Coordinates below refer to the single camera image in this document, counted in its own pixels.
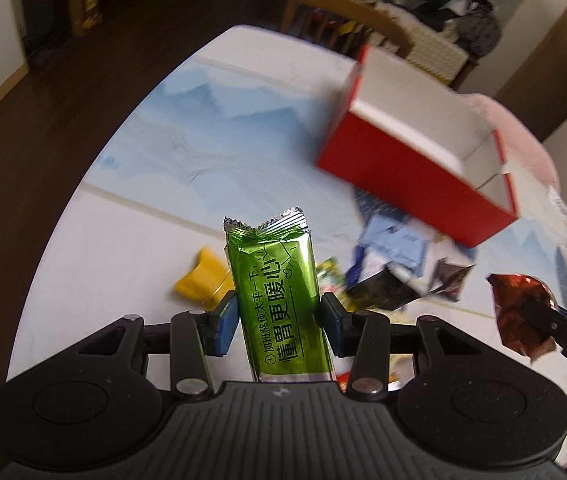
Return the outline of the red cardboard box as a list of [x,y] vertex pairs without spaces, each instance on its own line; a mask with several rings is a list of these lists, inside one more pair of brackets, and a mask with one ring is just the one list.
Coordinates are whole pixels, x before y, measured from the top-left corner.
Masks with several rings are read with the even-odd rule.
[[379,48],[355,64],[316,164],[467,247],[519,216],[503,137],[458,93]]

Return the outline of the brown foil candy wrapper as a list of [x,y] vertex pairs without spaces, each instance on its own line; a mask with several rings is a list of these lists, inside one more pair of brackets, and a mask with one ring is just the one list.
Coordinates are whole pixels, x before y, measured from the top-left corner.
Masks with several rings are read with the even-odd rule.
[[529,300],[543,309],[554,309],[556,298],[547,285],[523,274],[491,274],[487,281],[492,287],[501,343],[532,362],[555,351],[553,337],[538,330],[523,309]]

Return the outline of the white blue snack packet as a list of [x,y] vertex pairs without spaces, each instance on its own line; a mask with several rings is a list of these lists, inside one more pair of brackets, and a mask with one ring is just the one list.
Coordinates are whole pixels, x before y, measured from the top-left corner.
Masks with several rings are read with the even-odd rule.
[[378,252],[370,247],[357,245],[353,250],[353,264],[345,274],[346,287],[354,287],[361,281],[379,273],[386,266],[387,259],[384,259]]

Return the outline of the sofa with white cover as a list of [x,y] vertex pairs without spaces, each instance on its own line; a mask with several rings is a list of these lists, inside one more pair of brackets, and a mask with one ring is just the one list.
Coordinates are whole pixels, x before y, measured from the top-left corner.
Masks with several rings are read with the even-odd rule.
[[457,89],[501,39],[489,0],[364,0],[407,32],[407,60]]

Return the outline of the wooden chair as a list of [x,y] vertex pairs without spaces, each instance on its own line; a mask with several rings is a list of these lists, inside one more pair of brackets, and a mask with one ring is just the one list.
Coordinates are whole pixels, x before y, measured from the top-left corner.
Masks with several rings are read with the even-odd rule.
[[351,58],[359,58],[368,40],[382,37],[392,44],[395,54],[407,58],[413,50],[410,36],[389,15],[361,0],[285,0],[280,32],[299,39],[313,36],[312,43]]

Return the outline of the green foil snack bar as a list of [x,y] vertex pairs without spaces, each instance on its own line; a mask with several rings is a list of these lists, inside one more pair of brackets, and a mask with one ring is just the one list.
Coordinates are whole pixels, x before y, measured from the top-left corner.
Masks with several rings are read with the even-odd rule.
[[257,382],[330,382],[311,230],[292,207],[260,224],[224,220],[242,333]]

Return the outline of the light blue snack packet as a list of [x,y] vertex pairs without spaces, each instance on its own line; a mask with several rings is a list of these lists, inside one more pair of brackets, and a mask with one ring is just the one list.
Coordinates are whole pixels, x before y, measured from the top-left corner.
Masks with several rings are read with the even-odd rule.
[[429,240],[402,221],[374,214],[366,224],[359,244],[374,250],[385,261],[400,264],[420,276]]

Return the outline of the yellow snack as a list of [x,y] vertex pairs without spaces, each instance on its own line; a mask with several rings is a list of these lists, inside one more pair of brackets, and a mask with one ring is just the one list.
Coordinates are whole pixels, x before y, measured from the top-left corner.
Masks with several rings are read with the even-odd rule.
[[227,263],[209,247],[204,246],[198,253],[192,270],[173,286],[174,292],[200,304],[206,310],[213,310],[235,289],[232,271]]

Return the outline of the dark brown triangular packet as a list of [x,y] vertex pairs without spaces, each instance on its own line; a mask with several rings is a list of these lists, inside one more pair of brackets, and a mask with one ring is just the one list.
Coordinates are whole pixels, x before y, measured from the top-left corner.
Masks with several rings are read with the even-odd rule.
[[449,301],[457,302],[460,298],[463,284],[473,270],[474,264],[461,266],[450,263],[446,258],[440,259],[434,268],[430,281],[429,294],[441,296]]

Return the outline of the black snack packet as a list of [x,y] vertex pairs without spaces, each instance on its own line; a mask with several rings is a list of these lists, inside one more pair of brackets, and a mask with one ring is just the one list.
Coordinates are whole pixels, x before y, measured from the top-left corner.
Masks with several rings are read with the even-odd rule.
[[421,298],[419,292],[398,278],[390,266],[385,266],[370,278],[346,289],[346,296],[358,310],[387,311],[402,309],[406,304]]

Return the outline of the yellow minion candy card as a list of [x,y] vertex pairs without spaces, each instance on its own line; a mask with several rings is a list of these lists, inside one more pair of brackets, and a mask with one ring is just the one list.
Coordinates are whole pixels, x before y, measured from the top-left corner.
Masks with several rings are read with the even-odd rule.
[[317,282],[320,293],[332,292],[346,311],[351,310],[351,303],[346,293],[345,275],[337,258],[331,257],[316,266]]

